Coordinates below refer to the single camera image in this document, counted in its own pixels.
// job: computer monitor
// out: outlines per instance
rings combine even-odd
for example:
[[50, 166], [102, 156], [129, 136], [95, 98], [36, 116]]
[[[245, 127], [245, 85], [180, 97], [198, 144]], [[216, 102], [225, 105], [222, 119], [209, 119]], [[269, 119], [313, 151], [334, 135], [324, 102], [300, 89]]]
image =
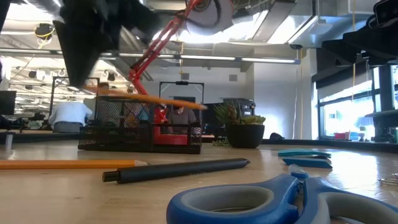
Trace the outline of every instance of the computer monitor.
[[17, 91], [0, 91], [0, 115], [14, 115]]

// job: black mesh organizer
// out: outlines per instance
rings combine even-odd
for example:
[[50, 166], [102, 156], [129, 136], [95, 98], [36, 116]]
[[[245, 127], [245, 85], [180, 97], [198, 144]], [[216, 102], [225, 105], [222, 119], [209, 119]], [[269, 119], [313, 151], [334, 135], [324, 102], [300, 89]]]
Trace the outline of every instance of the black mesh organizer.
[[154, 124], [155, 105], [99, 96], [96, 126], [80, 128], [79, 149], [199, 154], [200, 123]]

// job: table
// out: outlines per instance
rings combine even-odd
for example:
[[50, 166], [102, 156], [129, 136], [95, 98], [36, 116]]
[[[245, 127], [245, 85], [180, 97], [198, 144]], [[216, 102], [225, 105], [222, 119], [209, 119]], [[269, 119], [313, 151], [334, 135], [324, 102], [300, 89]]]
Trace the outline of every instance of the table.
[[[163, 224], [169, 200], [181, 191], [261, 182], [286, 173], [287, 166], [277, 157], [277, 151], [287, 148], [292, 146], [232, 149], [204, 144], [200, 155], [186, 155], [78, 151], [77, 141], [14, 144], [2, 159], [137, 159], [164, 164], [244, 157], [251, 164], [239, 170], [126, 185], [102, 183], [101, 175], [106, 170], [0, 170], [1, 223]], [[398, 154], [318, 149], [332, 153], [334, 168], [305, 168], [311, 175], [398, 207], [398, 186], [380, 186], [377, 182], [398, 172]]]

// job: ceiling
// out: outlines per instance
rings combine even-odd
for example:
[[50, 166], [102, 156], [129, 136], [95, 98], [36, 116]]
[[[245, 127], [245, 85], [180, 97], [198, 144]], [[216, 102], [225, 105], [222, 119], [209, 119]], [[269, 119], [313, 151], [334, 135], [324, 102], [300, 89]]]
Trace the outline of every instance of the ceiling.
[[[51, 23], [59, 10], [55, 0], [20, 0], [11, 4], [3, 30], [0, 35], [0, 48], [37, 49], [41, 40], [34, 35], [34, 29], [40, 23]], [[235, 25], [211, 37], [190, 35], [183, 29], [170, 41], [166, 54], [228, 56], [228, 57], [274, 57], [295, 58], [297, 53], [287, 44], [302, 44], [304, 47], [319, 47], [322, 41], [337, 39], [352, 29], [352, 14], [356, 14], [356, 27], [363, 26], [366, 18], [372, 14], [373, 4], [377, 0], [363, 0], [356, 8], [353, 0], [233, 0], [234, 11], [246, 9], [248, 16], [234, 19]], [[150, 9], [158, 12], [174, 12], [185, 7], [184, 0], [143, 0]], [[163, 23], [172, 19], [162, 16]], [[60, 50], [57, 34], [42, 49]], [[136, 53], [145, 51], [144, 45], [128, 30], [123, 29], [120, 36], [119, 51]], [[12, 67], [11, 89], [18, 90], [19, 105], [33, 102], [35, 110], [48, 110], [52, 77], [63, 75], [65, 64], [60, 56], [2, 54], [2, 60]], [[113, 88], [125, 90], [131, 86], [127, 80], [130, 65], [136, 58], [121, 57], [115, 60], [99, 60], [91, 77], [102, 82], [108, 80], [108, 74], [115, 74]], [[175, 60], [157, 59], [151, 67], [221, 67], [240, 68], [245, 72], [247, 62], [224, 62], [216, 60]], [[41, 70], [44, 78], [29, 78], [29, 72]], [[150, 73], [144, 74], [146, 80], [152, 80]], [[71, 90], [67, 79], [57, 82], [55, 101], [81, 100], [91, 93]]]

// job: white shirt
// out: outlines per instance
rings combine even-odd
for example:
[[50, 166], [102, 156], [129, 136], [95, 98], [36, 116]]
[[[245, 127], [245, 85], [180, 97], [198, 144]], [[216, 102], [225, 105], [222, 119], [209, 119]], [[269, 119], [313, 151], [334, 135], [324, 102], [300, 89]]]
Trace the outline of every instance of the white shirt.
[[74, 122], [86, 126], [85, 117], [89, 117], [93, 112], [83, 103], [64, 102], [59, 103], [49, 118], [49, 123], [53, 126], [57, 122]]

